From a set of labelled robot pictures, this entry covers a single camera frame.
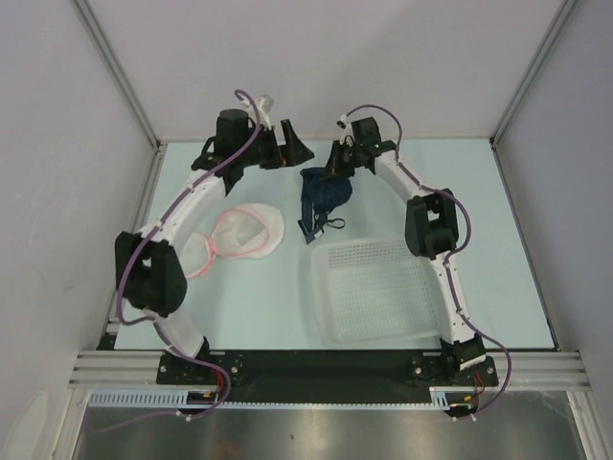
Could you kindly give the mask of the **dark blue lace bra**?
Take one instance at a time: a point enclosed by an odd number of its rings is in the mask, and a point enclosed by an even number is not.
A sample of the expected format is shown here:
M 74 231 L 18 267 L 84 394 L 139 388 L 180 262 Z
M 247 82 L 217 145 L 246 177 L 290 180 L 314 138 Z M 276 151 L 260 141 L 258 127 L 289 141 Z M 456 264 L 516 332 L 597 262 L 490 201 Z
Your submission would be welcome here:
M 311 244 L 324 235 L 327 227 L 345 227 L 343 218 L 331 218 L 330 214 L 350 199 L 352 184 L 347 177 L 330 174 L 325 168 L 305 168 L 300 176 L 303 184 L 298 225 L 306 244 Z

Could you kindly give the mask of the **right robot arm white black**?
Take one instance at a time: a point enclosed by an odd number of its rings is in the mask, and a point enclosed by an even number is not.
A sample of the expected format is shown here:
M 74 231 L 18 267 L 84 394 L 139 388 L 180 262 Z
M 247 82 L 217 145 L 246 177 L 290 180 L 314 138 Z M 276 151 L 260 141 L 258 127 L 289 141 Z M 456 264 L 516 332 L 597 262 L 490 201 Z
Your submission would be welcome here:
M 387 183 L 405 201 L 404 239 L 410 253 L 429 266 L 436 292 L 442 299 L 440 320 L 441 370 L 453 384 L 472 378 L 477 365 L 487 353 L 483 336 L 469 324 L 470 314 L 461 287 L 456 255 L 465 249 L 459 243 L 457 212 L 462 207 L 448 189 L 435 189 L 399 157 L 399 143 L 384 141 L 373 117 L 352 121 L 343 115 L 337 124 L 340 138 L 332 144 L 326 169 L 339 176 L 351 177 L 365 168 Z

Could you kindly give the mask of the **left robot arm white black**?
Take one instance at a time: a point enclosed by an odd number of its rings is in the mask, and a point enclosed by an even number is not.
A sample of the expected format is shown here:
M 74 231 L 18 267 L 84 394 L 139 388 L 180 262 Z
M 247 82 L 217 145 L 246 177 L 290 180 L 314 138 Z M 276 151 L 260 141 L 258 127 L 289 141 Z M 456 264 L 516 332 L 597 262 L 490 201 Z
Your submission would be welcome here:
M 153 223 L 134 233 L 122 232 L 115 240 L 120 322 L 129 323 L 125 303 L 142 311 L 139 320 L 152 323 L 167 347 L 181 356 L 177 369 L 190 382 L 209 377 L 212 361 L 200 353 L 208 342 L 182 306 L 188 281 L 179 254 L 208 209 L 232 191 L 245 169 L 277 170 L 313 159 L 313 151 L 300 140 L 291 122 L 283 119 L 280 126 L 281 142 L 261 110 L 220 111 L 214 136 L 205 141 L 186 184 L 167 210 Z

